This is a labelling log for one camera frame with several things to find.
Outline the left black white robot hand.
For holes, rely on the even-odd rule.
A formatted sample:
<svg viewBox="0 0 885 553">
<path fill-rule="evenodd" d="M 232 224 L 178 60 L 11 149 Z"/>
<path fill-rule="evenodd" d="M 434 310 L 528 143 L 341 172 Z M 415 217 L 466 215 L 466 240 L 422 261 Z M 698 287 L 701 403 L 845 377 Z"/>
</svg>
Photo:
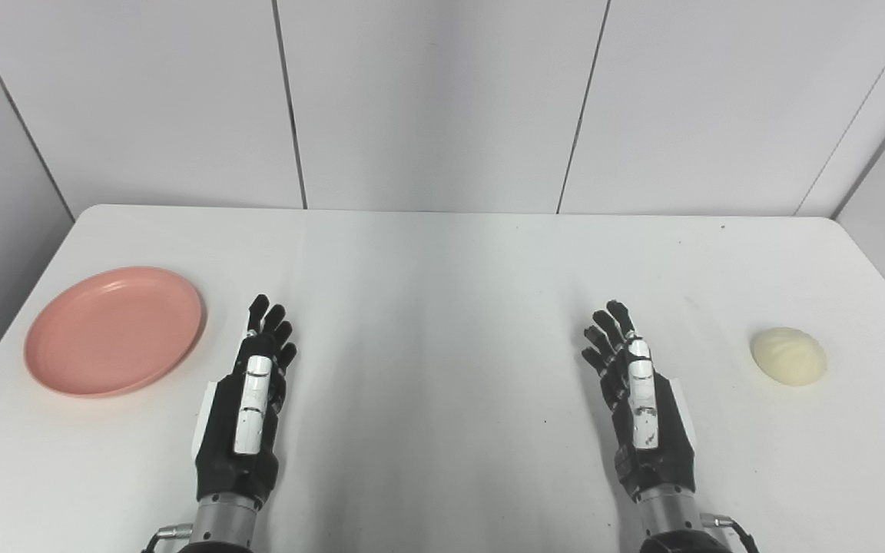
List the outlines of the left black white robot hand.
<svg viewBox="0 0 885 553">
<path fill-rule="evenodd" d="M 286 373 L 297 355 L 284 305 L 257 295 L 232 370 L 212 386 L 194 467 L 199 500 L 224 494 L 263 507 L 280 472 L 275 455 Z"/>
</svg>

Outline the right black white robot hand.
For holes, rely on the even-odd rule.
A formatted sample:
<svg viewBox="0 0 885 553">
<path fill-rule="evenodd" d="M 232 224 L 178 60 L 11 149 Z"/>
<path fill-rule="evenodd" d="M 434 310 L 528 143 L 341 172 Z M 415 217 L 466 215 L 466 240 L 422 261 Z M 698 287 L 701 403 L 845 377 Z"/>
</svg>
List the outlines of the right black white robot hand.
<svg viewBox="0 0 885 553">
<path fill-rule="evenodd" d="M 589 346 L 581 356 L 596 371 L 612 414 L 619 482 L 632 499 L 659 486 L 695 493 L 695 453 L 673 386 L 655 368 L 628 307 L 612 299 L 592 319 L 583 332 Z"/>
</svg>

